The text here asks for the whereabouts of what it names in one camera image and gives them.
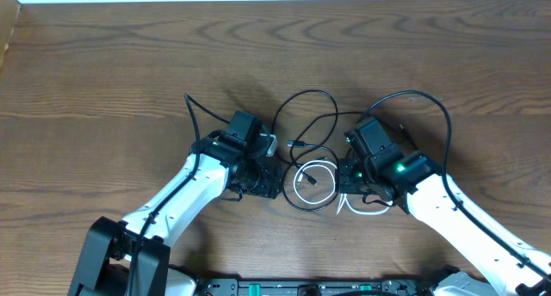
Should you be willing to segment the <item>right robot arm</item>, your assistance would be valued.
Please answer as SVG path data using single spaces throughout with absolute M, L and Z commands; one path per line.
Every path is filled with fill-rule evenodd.
M 477 281 L 446 268 L 421 283 L 421 295 L 548 295 L 550 256 L 524 242 L 470 200 L 420 151 L 404 155 L 381 123 L 367 118 L 344 134 L 352 156 L 339 160 L 343 197 L 374 196 L 445 238 L 483 275 Z

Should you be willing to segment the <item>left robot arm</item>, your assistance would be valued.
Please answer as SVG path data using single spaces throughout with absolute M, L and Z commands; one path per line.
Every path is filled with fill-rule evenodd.
M 193 143 L 180 171 L 120 221 L 88 230 L 70 295 L 191 295 L 197 281 L 170 265 L 177 239 L 199 212 L 229 189 L 274 199 L 281 169 L 269 162 L 277 137 L 255 116 L 236 112 L 226 130 Z

